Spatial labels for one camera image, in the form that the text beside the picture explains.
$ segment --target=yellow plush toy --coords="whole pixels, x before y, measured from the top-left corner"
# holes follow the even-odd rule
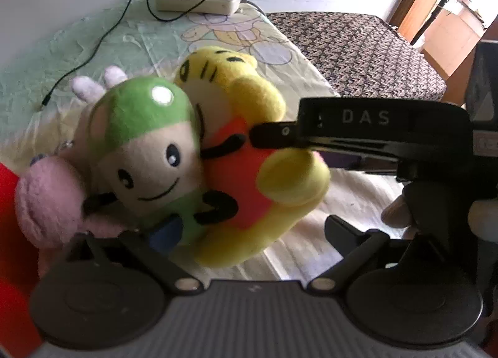
[[[237,215],[210,227],[196,246],[209,267],[238,264],[259,253],[312,211],[328,189],[330,173],[315,153],[297,148],[255,149],[250,129],[281,121],[280,92],[256,71],[256,59],[224,48],[192,53],[175,78],[201,121],[208,187],[238,203]]]

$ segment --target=gray ribbed surface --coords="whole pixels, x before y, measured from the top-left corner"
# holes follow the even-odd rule
[[[45,344],[32,358],[482,358],[467,343],[436,351],[385,346],[353,327],[338,303],[298,282],[213,281],[176,298],[147,334],[104,351]]]

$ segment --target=smiling mouth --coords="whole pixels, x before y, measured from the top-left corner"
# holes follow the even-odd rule
[[[138,200],[148,201],[148,200],[156,200],[156,199],[162,198],[163,196],[168,195],[173,190],[173,188],[175,188],[176,184],[178,184],[178,181],[180,181],[180,177],[178,177],[175,180],[175,182],[166,191],[164,191],[162,194],[159,194],[157,196],[153,196],[152,198],[138,198]]]

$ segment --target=patterned blanket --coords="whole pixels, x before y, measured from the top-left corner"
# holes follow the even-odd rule
[[[424,56],[377,16],[289,12],[268,19],[341,96],[436,101],[446,89]]]

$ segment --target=mounting screw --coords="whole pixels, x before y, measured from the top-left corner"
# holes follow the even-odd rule
[[[175,287],[179,291],[192,292],[201,287],[201,283],[195,278],[180,278],[175,282]]]
[[[315,278],[311,281],[311,286],[317,291],[331,291],[336,287],[336,282],[330,278]]]

